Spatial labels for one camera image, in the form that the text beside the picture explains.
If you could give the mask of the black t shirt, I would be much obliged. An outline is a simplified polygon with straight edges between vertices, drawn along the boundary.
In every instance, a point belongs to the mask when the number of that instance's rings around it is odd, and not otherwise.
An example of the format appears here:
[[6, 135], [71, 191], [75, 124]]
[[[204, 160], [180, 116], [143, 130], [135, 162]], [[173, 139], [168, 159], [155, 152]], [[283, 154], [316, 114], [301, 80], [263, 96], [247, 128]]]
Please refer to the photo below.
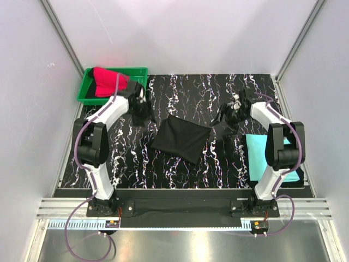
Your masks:
[[151, 143], [151, 148], [179, 157], [191, 164], [199, 162], [211, 128], [168, 115]]

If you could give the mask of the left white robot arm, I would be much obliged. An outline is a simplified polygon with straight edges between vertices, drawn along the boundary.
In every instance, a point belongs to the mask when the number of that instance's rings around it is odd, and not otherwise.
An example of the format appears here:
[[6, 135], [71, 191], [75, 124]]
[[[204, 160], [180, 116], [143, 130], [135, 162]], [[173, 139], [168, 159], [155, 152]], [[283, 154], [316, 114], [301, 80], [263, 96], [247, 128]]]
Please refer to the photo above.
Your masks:
[[88, 118], [76, 119], [73, 126], [74, 160], [86, 172], [92, 186], [88, 203], [106, 216], [114, 215], [118, 209], [106, 165], [110, 151], [108, 131], [125, 114], [131, 115], [136, 127], [145, 126], [147, 121], [155, 122], [146, 88], [137, 81], [129, 81], [125, 90], [116, 86], [115, 93], [105, 105]]

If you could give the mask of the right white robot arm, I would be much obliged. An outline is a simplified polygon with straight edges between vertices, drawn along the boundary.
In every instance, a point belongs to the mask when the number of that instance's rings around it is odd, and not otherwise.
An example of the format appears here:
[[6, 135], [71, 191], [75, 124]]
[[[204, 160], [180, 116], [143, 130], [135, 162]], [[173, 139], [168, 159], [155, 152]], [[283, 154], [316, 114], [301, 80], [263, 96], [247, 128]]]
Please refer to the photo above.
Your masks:
[[302, 122], [293, 122], [271, 106], [273, 98], [245, 88], [223, 103], [211, 126], [225, 121], [228, 129], [236, 133], [239, 123], [254, 119], [268, 131], [265, 147], [267, 167], [254, 187], [248, 202], [248, 211], [260, 216], [276, 200], [276, 193], [286, 176], [297, 170], [305, 161], [305, 127]]

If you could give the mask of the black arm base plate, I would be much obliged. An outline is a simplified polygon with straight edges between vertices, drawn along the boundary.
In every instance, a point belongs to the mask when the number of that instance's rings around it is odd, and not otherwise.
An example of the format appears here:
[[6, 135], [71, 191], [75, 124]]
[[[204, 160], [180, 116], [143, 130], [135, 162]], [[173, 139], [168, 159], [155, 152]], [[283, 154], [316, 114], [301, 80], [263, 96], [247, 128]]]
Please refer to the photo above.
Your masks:
[[88, 217], [139, 216], [149, 212], [205, 213], [278, 218], [276, 200], [258, 200], [252, 189], [117, 189], [110, 200], [89, 201]]

